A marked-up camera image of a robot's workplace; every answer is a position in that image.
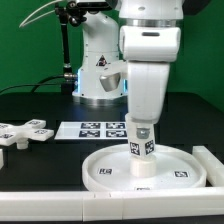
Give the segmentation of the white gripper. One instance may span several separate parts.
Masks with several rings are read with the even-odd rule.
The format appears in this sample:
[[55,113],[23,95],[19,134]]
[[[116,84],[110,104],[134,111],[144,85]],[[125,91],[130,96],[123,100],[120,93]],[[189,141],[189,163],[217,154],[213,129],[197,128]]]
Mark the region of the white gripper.
[[[128,63],[128,112],[135,121],[159,121],[169,77],[169,63]],[[138,127],[138,139],[147,139],[149,128]]]

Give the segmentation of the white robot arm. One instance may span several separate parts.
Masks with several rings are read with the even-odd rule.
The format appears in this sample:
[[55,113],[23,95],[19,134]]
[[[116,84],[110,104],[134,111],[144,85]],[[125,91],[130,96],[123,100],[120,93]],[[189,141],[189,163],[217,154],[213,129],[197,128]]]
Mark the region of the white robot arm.
[[170,64],[177,58],[186,15],[210,0],[75,0],[83,23],[79,95],[92,101],[126,98],[127,137],[154,137]]

